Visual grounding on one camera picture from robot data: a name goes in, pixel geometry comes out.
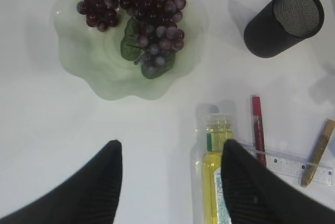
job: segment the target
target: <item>mesh cup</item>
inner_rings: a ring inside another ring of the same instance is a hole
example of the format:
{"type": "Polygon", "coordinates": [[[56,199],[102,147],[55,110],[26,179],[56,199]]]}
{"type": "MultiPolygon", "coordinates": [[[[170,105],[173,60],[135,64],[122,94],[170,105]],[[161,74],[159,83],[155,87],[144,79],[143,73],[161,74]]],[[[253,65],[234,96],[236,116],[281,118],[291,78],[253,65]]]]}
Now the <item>mesh cup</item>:
{"type": "Polygon", "coordinates": [[[246,26],[244,42],[261,58],[270,58],[314,36],[325,14],[320,0],[272,0],[246,26]]]}

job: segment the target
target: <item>red pen cap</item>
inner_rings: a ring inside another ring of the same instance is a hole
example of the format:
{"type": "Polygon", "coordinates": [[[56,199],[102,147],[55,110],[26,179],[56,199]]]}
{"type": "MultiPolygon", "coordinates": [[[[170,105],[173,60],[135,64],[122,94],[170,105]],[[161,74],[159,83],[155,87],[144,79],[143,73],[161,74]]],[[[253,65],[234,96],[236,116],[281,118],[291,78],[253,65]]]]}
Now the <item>red pen cap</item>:
{"type": "Polygon", "coordinates": [[[261,110],[261,99],[258,96],[252,97],[252,111],[254,116],[261,116],[262,110],[261,110]]]}

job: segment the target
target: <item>green glass bowl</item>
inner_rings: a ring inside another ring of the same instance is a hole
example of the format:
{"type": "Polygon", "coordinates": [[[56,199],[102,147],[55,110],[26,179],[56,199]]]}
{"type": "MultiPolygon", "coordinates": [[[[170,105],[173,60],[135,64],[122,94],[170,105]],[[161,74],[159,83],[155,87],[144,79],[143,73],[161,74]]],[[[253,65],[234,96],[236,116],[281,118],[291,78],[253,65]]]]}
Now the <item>green glass bowl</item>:
{"type": "Polygon", "coordinates": [[[187,0],[184,19],[178,27],[185,31],[185,47],[176,54],[175,66],[157,79],[148,80],[141,74],[141,66],[124,60],[120,42],[129,16],[122,9],[120,24],[107,32],[99,32],[86,25],[86,17],[76,11],[82,0],[58,0],[54,7],[54,26],[59,37],[59,58],[71,74],[87,81],[101,98],[116,100],[129,95],[154,100],[169,89],[179,77],[192,71],[200,60],[201,27],[199,18],[187,0]]]}

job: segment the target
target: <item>ruler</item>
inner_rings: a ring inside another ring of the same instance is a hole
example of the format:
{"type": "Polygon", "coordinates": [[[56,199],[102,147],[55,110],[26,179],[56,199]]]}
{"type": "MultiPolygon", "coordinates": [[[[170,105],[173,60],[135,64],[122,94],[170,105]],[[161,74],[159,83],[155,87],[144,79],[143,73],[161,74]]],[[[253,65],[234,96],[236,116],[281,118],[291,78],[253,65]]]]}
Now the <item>ruler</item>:
{"type": "Polygon", "coordinates": [[[285,153],[278,153],[266,150],[261,152],[251,145],[242,144],[242,146],[256,158],[256,154],[264,154],[266,157],[266,167],[276,174],[288,175],[301,178],[306,165],[315,165],[317,170],[313,177],[314,182],[331,185],[333,168],[325,165],[316,165],[308,163],[307,159],[291,156],[285,153]]]}

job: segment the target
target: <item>red marker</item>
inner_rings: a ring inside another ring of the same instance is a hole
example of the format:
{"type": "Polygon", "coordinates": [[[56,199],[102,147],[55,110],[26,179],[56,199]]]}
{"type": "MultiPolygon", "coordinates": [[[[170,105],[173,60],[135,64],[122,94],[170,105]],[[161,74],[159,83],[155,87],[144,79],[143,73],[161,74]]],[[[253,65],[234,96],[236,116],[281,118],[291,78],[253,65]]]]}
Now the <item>red marker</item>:
{"type": "MultiPolygon", "coordinates": [[[[261,100],[258,96],[252,97],[252,111],[256,149],[265,152],[261,100]]],[[[266,158],[264,154],[257,154],[257,159],[264,165],[264,167],[266,167],[266,158]]]]}

